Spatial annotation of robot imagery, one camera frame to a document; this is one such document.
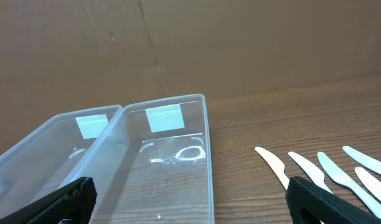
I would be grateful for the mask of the yellow plastic knife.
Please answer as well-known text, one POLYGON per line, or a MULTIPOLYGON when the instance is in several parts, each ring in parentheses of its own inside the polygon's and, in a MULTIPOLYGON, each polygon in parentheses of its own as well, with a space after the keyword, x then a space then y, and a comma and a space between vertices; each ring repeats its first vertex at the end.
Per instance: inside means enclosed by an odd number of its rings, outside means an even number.
POLYGON ((281 182, 282 186, 285 188, 285 190, 287 190, 289 185, 289 178, 285 174, 284 163, 273 153, 262 147, 255 147, 255 151, 259 153, 259 155, 261 155, 261 157, 266 161, 266 163, 270 166, 272 171, 281 182))

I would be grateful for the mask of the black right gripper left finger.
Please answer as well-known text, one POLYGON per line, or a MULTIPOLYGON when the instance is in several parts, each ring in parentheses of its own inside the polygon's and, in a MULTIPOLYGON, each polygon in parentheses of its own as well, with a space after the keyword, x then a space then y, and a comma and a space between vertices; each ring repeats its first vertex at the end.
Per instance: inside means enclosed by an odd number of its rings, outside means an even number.
POLYGON ((91 177, 81 177, 0 219, 0 224, 88 224, 97 192, 91 177))

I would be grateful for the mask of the pale blue plastic knife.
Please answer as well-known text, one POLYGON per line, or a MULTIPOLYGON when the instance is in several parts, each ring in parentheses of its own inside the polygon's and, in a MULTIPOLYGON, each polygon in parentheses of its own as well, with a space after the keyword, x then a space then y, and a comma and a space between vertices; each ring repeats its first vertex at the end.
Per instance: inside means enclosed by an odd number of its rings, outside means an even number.
POLYGON ((311 161, 309 161, 308 159, 299 155, 296 152, 290 151, 288 155, 290 156, 290 158, 292 158, 292 160, 295 161, 295 163, 297 163, 297 165, 300 166, 300 168, 302 168, 302 170, 317 186, 333 194, 333 192, 325 184, 325 176, 324 173, 320 170, 320 168, 318 168, 311 161))

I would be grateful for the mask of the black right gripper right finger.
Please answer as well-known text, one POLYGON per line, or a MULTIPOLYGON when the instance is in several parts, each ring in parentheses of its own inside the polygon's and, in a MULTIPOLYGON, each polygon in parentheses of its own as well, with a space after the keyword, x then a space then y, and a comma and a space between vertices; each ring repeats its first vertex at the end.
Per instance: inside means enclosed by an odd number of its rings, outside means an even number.
POLYGON ((381 219, 300 176, 289 179, 286 201, 294 224, 381 224, 381 219))

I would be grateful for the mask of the light blue serrated knife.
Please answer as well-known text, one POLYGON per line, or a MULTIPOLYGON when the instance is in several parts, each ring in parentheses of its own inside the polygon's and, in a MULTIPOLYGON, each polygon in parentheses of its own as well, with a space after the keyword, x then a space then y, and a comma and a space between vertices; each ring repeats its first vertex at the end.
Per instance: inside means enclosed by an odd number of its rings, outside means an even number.
POLYGON ((326 174, 337 184, 343 185, 358 196, 369 210, 381 219, 381 204, 370 196, 357 182, 337 166, 324 152, 318 152, 317 158, 326 174))

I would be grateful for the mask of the cream white plastic knife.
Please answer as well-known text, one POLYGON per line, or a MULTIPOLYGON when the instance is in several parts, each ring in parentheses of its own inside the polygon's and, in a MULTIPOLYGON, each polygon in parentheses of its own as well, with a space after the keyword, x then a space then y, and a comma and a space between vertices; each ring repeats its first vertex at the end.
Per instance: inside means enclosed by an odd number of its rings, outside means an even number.
POLYGON ((362 167, 356 167, 354 169, 360 181, 365 185, 365 187, 381 201, 381 181, 376 179, 372 174, 367 172, 362 167))

